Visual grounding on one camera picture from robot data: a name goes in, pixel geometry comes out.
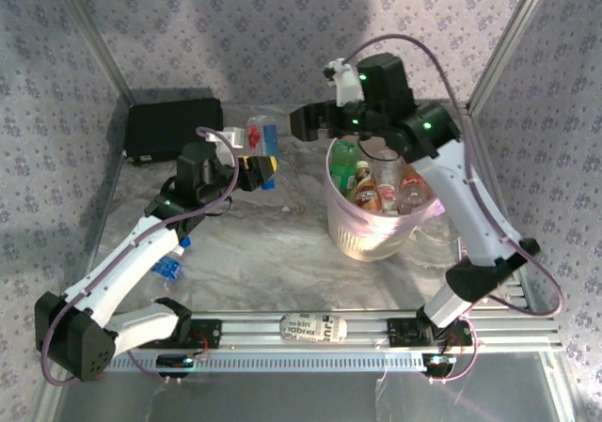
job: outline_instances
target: wall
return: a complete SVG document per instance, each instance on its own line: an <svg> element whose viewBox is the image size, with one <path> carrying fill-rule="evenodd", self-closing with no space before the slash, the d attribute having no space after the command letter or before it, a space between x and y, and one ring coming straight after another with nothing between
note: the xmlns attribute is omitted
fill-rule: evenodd
<svg viewBox="0 0 602 422"><path fill-rule="evenodd" d="M592 420L602 420L601 20L602 0L543 0L478 115L513 222L541 240L564 290L557 321Z"/></svg>
<svg viewBox="0 0 602 422"><path fill-rule="evenodd" d="M398 31L435 49L465 101L517 1L86 0L130 88L210 87L228 102L324 99L325 63ZM423 53L387 50L419 97L447 97Z"/></svg>
<svg viewBox="0 0 602 422"><path fill-rule="evenodd" d="M122 120L59 0L0 0L0 31L0 420L20 421L42 379L33 304L87 266Z"/></svg>

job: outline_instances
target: blue bottle cap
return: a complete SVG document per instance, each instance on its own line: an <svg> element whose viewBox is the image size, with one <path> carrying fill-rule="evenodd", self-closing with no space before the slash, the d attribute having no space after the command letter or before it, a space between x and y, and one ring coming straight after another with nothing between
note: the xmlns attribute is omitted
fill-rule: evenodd
<svg viewBox="0 0 602 422"><path fill-rule="evenodd" d="M274 190L276 189L276 182L274 180L268 180L265 184L261 185L263 190Z"/></svg>

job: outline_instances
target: black box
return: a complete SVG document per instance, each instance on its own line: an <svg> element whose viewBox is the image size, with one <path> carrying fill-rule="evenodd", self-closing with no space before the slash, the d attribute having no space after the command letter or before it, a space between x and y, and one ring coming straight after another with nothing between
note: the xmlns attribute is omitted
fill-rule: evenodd
<svg viewBox="0 0 602 422"><path fill-rule="evenodd" d="M220 100L133 105L128 114L125 155L134 163L177 159L185 145L198 140L198 126L223 131Z"/></svg>

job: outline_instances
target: white bucket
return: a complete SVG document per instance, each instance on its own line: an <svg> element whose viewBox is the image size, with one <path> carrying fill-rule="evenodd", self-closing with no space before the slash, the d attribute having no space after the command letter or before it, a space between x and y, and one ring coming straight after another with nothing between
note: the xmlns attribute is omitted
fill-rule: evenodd
<svg viewBox="0 0 602 422"><path fill-rule="evenodd" d="M330 178L330 152L336 141L330 144L326 154L324 189L330 237L345 255L366 262L388 258L400 250L415 227L445 211L435 194L409 215L388 215L359 208L342 195ZM379 150L366 149L370 154Z"/></svg>

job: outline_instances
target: green bottle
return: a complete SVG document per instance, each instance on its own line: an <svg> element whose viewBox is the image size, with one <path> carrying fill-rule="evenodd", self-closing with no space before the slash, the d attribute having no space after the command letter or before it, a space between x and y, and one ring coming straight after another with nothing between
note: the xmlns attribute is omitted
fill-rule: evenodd
<svg viewBox="0 0 602 422"><path fill-rule="evenodd" d="M330 177L343 195L356 186L359 148L355 143L338 140L330 151Z"/></svg>

